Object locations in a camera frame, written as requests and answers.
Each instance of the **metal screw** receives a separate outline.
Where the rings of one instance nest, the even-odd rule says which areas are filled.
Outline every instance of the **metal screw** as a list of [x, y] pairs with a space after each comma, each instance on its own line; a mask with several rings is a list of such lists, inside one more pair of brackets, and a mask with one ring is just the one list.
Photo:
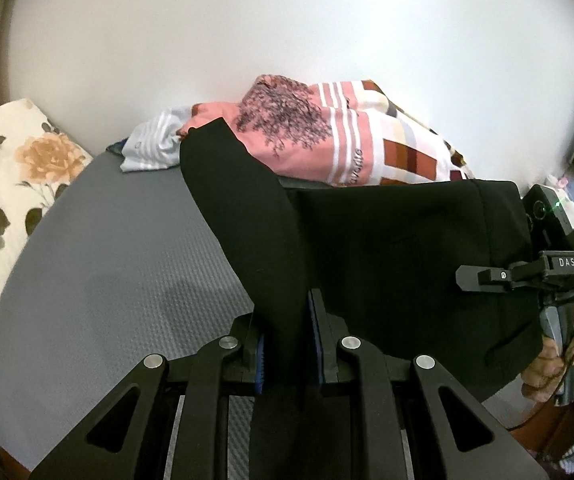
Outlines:
[[238, 346], [238, 339], [236, 339], [232, 335], [225, 335], [224, 337], [221, 338], [220, 341], [218, 341], [218, 344], [221, 346], [221, 348], [230, 350]]
[[345, 348], [349, 348], [350, 350], [355, 350], [361, 345], [361, 340], [358, 339], [357, 337], [354, 337], [353, 335], [348, 335], [347, 337], [344, 337], [342, 339], [340, 344], [342, 346], [344, 346]]
[[429, 355], [419, 355], [416, 358], [416, 364], [425, 370], [431, 370], [434, 368], [436, 361], [434, 361], [434, 358]]
[[147, 368], [158, 368], [163, 364], [163, 358], [158, 354], [150, 354], [145, 357], [142, 362]]

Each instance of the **white wall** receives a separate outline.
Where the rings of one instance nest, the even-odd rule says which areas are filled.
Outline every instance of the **white wall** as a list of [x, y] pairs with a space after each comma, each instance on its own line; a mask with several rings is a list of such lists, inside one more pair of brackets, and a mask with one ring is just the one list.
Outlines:
[[372, 78], [477, 176], [524, 186], [574, 132], [574, 0], [15, 0], [0, 83], [98, 153], [260, 73]]

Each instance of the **human hand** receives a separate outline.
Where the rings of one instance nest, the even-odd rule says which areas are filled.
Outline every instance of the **human hand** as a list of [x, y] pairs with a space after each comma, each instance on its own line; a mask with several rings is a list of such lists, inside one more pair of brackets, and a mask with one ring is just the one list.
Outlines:
[[[565, 362], [573, 355], [574, 339], [565, 352]], [[565, 363], [558, 356], [558, 348], [554, 339], [543, 336], [541, 353], [521, 373], [523, 396], [536, 402], [547, 402], [557, 389], [564, 372]]]

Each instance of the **light blue striped cloth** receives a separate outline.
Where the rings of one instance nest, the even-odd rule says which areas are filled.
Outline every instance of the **light blue striped cloth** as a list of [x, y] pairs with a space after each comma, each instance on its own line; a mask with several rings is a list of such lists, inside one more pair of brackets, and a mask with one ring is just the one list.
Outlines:
[[167, 108], [134, 128], [122, 149], [120, 169], [128, 171], [164, 170], [180, 164], [178, 129], [192, 117], [191, 107]]

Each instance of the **triangular cutout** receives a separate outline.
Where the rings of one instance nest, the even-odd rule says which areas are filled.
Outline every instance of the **triangular cutout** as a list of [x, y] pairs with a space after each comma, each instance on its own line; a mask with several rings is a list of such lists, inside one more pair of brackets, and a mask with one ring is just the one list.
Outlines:
[[441, 386], [438, 388], [438, 395], [459, 451], [468, 452], [494, 440], [491, 431], [451, 389]]
[[138, 397], [140, 397], [140, 389], [137, 386], [130, 388], [87, 434], [87, 442], [92, 446], [118, 453], [127, 436]]

